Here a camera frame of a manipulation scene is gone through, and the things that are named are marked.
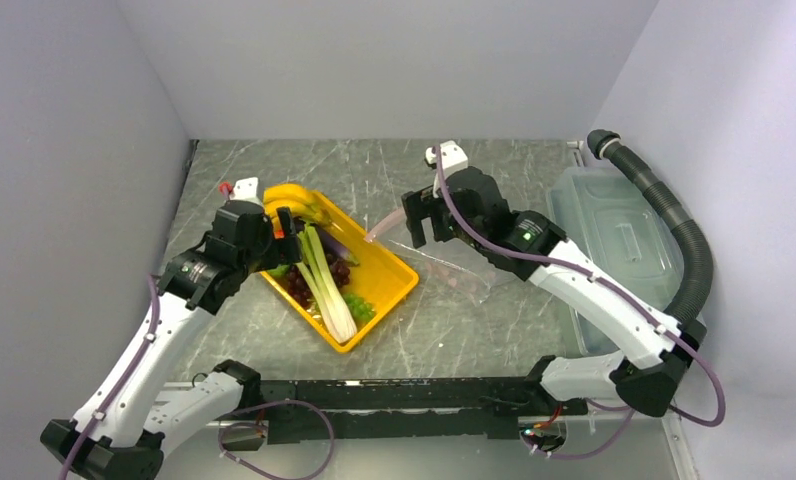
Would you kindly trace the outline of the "celery stalk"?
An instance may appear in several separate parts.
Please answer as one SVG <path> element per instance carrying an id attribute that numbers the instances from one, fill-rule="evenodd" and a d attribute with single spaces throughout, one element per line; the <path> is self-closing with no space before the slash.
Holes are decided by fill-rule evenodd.
<path id="1" fill-rule="evenodd" d="M 298 238 L 303 252 L 298 269 L 310 288 L 328 333 L 337 343 L 346 343 L 357 334 L 357 326 L 333 280 L 316 228 L 306 224 Z"/>

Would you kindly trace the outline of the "clear zip top bag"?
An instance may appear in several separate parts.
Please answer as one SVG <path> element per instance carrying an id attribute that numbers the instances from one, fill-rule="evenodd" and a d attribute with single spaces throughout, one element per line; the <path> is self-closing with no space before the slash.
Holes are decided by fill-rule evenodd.
<path id="1" fill-rule="evenodd" d="M 371 227 L 364 240 L 419 263 L 428 275 L 460 292 L 475 305 L 486 301 L 493 289 L 517 280 L 514 274 L 495 268 L 460 240 L 434 242 L 429 224 L 423 225 L 423 233 L 427 243 L 419 248 L 413 247 L 406 215 L 399 208 Z"/>

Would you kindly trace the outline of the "yellow plastic tray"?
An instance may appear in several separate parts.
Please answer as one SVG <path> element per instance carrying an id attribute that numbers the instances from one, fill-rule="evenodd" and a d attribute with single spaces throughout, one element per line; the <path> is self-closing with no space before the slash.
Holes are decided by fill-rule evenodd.
<path id="1" fill-rule="evenodd" d="M 348 342 L 337 343 L 328 333 L 320 312 L 310 291 L 298 269 L 292 264 L 287 275 L 275 279 L 266 272 L 262 276 L 328 343 L 341 353 L 350 352 L 393 308 L 412 291 L 419 282 L 419 275 L 386 248 L 368 243 L 364 240 L 365 230 L 351 217 L 333 204 L 327 197 L 314 191 L 319 200 L 327 208 L 332 223 L 320 226 L 309 223 L 303 218 L 294 218 L 298 234 L 306 224 L 315 228 L 320 226 L 337 240 L 347 246 L 359 260 L 352 266 L 329 251 L 325 251 L 327 262 L 342 297 L 345 293 L 354 293 L 370 302 L 376 311 L 375 317 L 363 326 L 357 326 L 357 334 Z"/>

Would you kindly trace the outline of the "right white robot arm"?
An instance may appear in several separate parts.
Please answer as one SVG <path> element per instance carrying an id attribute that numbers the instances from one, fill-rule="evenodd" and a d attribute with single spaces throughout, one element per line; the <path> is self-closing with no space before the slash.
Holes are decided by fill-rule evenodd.
<path id="1" fill-rule="evenodd" d="M 663 416 L 706 334 L 689 305 L 705 298 L 701 286 L 653 307 L 596 266 L 546 215 L 511 208 L 478 168 L 448 174 L 446 187 L 447 198 L 436 185 L 402 195 L 399 209 L 414 247 L 460 241 L 496 269 L 566 302 L 617 347 L 603 356 L 542 357 L 526 378 L 529 409 L 548 415 L 563 401 L 615 400 Z"/>

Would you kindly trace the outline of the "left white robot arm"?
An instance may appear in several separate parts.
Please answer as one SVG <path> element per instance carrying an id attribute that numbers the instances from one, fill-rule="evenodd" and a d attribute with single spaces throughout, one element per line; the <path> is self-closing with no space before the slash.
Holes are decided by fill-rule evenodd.
<path id="1" fill-rule="evenodd" d="M 164 459 L 207 422 L 253 417 L 261 376 L 235 360 L 214 367 L 166 406 L 154 403 L 185 347 L 256 272 L 302 257 L 293 214 L 256 200 L 228 200 L 197 245 L 147 281 L 144 320 L 97 391 L 69 419 L 52 419 L 41 443 L 61 463 L 59 478 L 153 479 Z"/>

